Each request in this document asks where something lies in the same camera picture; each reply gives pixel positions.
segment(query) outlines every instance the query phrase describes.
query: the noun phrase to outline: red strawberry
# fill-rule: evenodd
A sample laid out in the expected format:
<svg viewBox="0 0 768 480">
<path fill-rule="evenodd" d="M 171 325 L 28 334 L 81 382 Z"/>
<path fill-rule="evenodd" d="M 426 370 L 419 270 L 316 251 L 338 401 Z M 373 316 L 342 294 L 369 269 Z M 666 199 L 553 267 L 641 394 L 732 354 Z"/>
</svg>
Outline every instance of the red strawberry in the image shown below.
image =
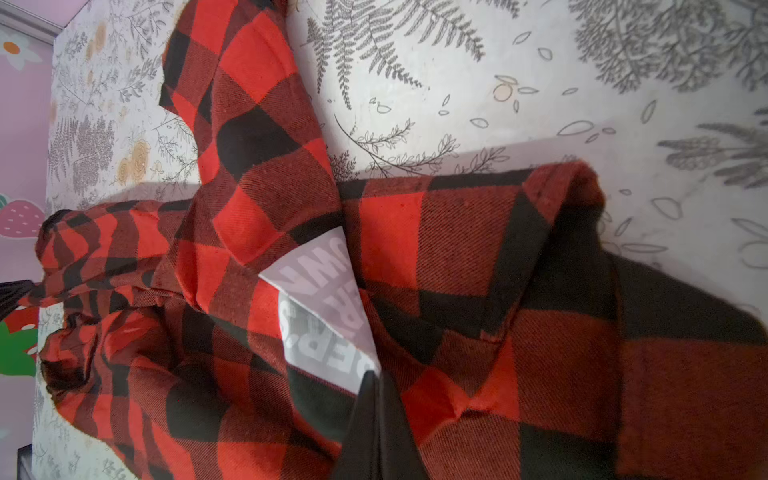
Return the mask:
<svg viewBox="0 0 768 480">
<path fill-rule="evenodd" d="M 5 198 L 0 195 L 0 236 L 9 238 L 36 237 L 40 226 L 45 220 L 45 214 L 32 202 L 26 200 L 13 200 L 5 203 Z"/>
<path fill-rule="evenodd" d="M 30 306 L 29 308 L 14 310 L 10 315 L 5 317 L 3 322 L 8 325 L 9 333 L 16 333 L 27 329 L 38 328 L 38 314 L 40 309 L 36 306 Z"/>
</svg>

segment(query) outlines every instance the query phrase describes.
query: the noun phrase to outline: folded fabric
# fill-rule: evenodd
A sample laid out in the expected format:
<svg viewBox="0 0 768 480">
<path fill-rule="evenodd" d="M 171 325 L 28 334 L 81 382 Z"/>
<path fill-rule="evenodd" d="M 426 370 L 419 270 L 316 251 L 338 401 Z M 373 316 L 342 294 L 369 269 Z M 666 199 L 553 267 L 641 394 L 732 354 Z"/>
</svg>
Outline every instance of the folded fabric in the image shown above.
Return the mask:
<svg viewBox="0 0 768 480">
<path fill-rule="evenodd" d="M 39 355 L 65 419 L 139 478 L 326 478 L 355 398 L 286 362 L 259 274 L 343 227 L 430 478 L 756 475 L 759 322 L 605 253 L 581 162 L 336 185 L 285 10 L 191 0 L 180 17 L 161 104 L 197 141 L 193 199 L 44 224 L 45 279 L 21 303 L 64 302 Z"/>
</svg>

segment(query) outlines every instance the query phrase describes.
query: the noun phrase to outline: fern leaf drawing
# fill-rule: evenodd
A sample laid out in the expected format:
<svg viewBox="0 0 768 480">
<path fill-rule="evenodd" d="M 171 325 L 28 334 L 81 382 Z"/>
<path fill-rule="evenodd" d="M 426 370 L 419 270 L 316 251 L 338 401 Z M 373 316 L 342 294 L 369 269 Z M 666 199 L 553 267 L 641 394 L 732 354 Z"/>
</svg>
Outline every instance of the fern leaf drawing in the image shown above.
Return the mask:
<svg viewBox="0 0 768 480">
<path fill-rule="evenodd" d="M 505 10 L 509 12 L 513 18 L 517 18 L 520 14 L 520 3 L 518 0 L 477 0 L 477 3 L 480 2 L 485 2 L 489 7 Z"/>
<path fill-rule="evenodd" d="M 323 86 L 323 76 L 326 73 L 326 68 L 328 68 L 328 60 L 331 58 L 333 34 L 324 35 L 314 18 L 307 19 L 306 23 L 309 30 L 306 40 L 307 42 L 312 42 L 315 51 L 315 59 L 317 61 L 317 93 L 320 93 L 320 87 Z"/>
<path fill-rule="evenodd" d="M 768 15 L 765 2 L 744 0 L 734 2 L 749 12 L 750 23 L 732 22 L 725 34 L 724 55 L 729 68 L 738 68 L 736 78 L 749 91 L 758 86 L 768 87 Z"/>
<path fill-rule="evenodd" d="M 323 23 L 307 19 L 307 44 L 316 57 L 317 92 L 323 86 L 333 58 L 339 90 L 348 109 L 350 75 L 357 57 L 368 65 L 368 72 L 420 88 L 423 83 L 406 70 L 392 38 L 396 31 L 403 37 L 419 35 L 418 43 L 431 40 L 436 46 L 464 47 L 476 61 L 485 55 L 482 38 L 456 5 L 458 0 L 325 0 Z M 509 12 L 517 18 L 518 0 L 476 0 Z"/>
<path fill-rule="evenodd" d="M 765 1 L 730 4 L 749 22 L 729 20 L 720 0 L 569 0 L 580 59 L 622 94 L 651 77 L 696 91 L 729 69 L 750 91 L 768 86 Z"/>
<path fill-rule="evenodd" d="M 696 91 L 720 76 L 725 12 L 718 0 L 673 0 L 654 25 L 661 59 L 656 78 Z"/>
<path fill-rule="evenodd" d="M 456 48 L 464 45 L 464 49 L 469 52 L 476 61 L 480 61 L 485 55 L 483 51 L 482 38 L 475 35 L 476 29 L 472 26 L 471 20 L 465 21 L 465 15 L 461 13 L 457 6 L 454 6 L 452 0 L 405 0 L 393 13 L 394 16 L 405 12 L 400 22 L 395 26 L 395 30 L 410 24 L 404 36 L 411 35 L 416 29 L 422 26 L 425 20 L 429 19 L 426 29 L 422 33 L 419 43 L 426 41 L 435 26 L 440 24 L 433 45 L 437 45 L 445 37 L 445 46 L 451 44 Z"/>
<path fill-rule="evenodd" d="M 67 167 L 74 158 L 74 143 L 78 137 L 80 122 L 74 118 L 59 121 L 48 147 L 48 176 L 60 180 L 60 173 L 67 174 Z"/>
<path fill-rule="evenodd" d="M 379 75 L 386 70 L 384 73 L 386 78 L 397 79 L 414 87 L 422 87 L 422 83 L 414 79 L 406 68 L 397 62 L 395 42 L 384 43 L 392 37 L 392 9 L 382 8 L 367 15 L 361 22 L 362 28 L 355 37 L 355 41 L 362 43 L 357 45 L 356 50 L 363 51 L 360 60 L 371 59 L 368 72 L 372 72 L 375 68 L 376 74 Z"/>
<path fill-rule="evenodd" d="M 667 155 L 667 164 L 678 170 L 705 170 L 729 162 L 729 166 L 713 172 L 724 179 L 724 184 L 744 189 L 768 187 L 768 130 L 727 123 L 698 124 L 697 128 L 726 137 L 661 141 L 660 147 L 674 150 Z M 721 138 L 726 143 L 733 139 L 739 143 L 723 146 Z"/>
</svg>

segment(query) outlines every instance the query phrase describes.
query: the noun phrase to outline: black object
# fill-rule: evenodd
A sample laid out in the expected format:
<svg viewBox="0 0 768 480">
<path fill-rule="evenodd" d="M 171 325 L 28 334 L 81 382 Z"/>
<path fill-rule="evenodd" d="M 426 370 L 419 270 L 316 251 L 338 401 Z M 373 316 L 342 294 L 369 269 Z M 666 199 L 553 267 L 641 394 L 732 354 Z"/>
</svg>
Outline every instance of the black object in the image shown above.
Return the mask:
<svg viewBox="0 0 768 480">
<path fill-rule="evenodd" d="M 18 306 L 18 301 L 26 295 L 35 284 L 31 280 L 0 283 L 0 322 L 10 315 Z"/>
<path fill-rule="evenodd" d="M 392 375 L 368 371 L 332 480 L 429 480 Z"/>
<path fill-rule="evenodd" d="M 32 476 L 32 445 L 16 452 L 16 480 L 35 480 Z"/>
</svg>

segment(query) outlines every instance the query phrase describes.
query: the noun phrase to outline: strawberry decal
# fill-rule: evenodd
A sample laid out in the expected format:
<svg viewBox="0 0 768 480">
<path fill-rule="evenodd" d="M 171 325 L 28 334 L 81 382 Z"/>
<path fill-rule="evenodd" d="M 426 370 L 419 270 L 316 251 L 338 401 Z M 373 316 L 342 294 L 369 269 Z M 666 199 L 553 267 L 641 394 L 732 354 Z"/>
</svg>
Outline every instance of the strawberry decal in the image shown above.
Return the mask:
<svg viewBox="0 0 768 480">
<path fill-rule="evenodd" d="M 0 323 L 0 375 L 35 376 L 39 311 L 16 310 Z"/>
<path fill-rule="evenodd" d="M 27 200 L 8 200 L 0 195 L 0 237 L 37 237 L 45 214 Z"/>
</svg>

